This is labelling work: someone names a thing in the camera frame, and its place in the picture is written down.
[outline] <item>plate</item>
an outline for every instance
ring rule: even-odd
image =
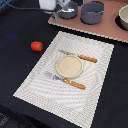
[[[83,63],[77,56],[66,55],[56,62],[56,71],[63,78],[73,79],[82,73]]]

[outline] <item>white placemat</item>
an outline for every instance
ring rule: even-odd
[[[82,128],[90,128],[113,48],[111,44],[60,31],[14,96]],[[82,60],[82,74],[72,79],[84,84],[85,90],[44,76],[45,71],[58,75],[55,63],[64,56],[58,49],[98,60]]]

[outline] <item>red object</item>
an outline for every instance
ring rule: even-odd
[[[36,52],[40,52],[43,49],[43,44],[41,42],[35,41],[31,43],[31,49]]]

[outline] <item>cream plate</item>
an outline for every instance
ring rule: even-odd
[[[77,56],[66,55],[56,62],[56,71],[63,78],[75,78],[83,71],[83,63]]]

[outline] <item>cutlery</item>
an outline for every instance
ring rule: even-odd
[[[52,74],[51,72],[46,71],[46,72],[44,72],[44,75],[52,80],[61,80],[62,82],[66,83],[66,84],[70,84],[70,85],[75,86],[80,89],[85,89],[84,85],[76,83],[76,82],[68,80],[68,79],[62,79],[62,78],[58,77],[57,75]]]
[[[60,50],[60,49],[58,49],[58,51],[63,53],[63,54],[66,54],[66,55],[76,55],[74,53],[70,53],[70,52],[67,52],[67,51]],[[91,61],[91,62],[94,62],[94,63],[97,62],[97,59],[95,59],[95,58],[91,58],[91,57],[87,57],[87,56],[83,56],[83,55],[76,55],[76,56],[78,56],[80,59],[83,59],[83,60],[88,60],[88,61]]]

